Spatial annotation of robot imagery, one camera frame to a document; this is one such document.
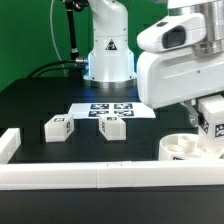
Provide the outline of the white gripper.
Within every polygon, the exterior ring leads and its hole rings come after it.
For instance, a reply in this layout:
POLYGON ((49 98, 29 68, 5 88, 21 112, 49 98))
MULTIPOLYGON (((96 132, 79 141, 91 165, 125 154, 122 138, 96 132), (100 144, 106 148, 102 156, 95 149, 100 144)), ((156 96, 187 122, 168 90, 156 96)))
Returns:
POLYGON ((143 50, 137 61, 141 102, 152 109, 181 102, 193 127, 199 125, 194 98, 224 90, 224 52, 194 53, 206 33, 205 17, 193 13, 167 16, 137 36, 143 50))

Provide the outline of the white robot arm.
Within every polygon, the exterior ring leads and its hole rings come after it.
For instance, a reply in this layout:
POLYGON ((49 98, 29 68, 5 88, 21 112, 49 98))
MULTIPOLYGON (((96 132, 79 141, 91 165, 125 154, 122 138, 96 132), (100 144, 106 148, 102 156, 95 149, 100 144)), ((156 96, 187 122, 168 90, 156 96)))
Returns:
POLYGON ((137 82, 152 109, 182 103, 199 123, 192 101, 224 90, 224 0, 165 2, 168 15, 137 36, 142 54, 128 47, 128 14, 117 0, 89 0, 94 46, 84 79, 102 88, 137 82))

